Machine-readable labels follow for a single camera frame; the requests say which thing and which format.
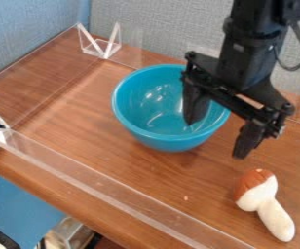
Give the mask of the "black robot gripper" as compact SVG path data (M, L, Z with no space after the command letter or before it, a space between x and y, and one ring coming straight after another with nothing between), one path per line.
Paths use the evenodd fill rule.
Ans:
M272 74L282 42L277 39L244 44L225 39L218 58L190 51L181 72L182 114L188 125L200 122L210 102L222 104L245 125L232 156L244 160L265 138L278 137L295 106L273 86Z

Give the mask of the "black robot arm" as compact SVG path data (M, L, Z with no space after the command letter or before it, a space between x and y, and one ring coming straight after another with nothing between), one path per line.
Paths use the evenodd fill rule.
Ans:
M300 41L300 0L233 0L225 19L225 40L217 58L190 51L185 54L182 114L188 124L206 115L217 101L245 120L232 155L244 159L262 141L278 137L295 105L272 84L280 51L289 31Z

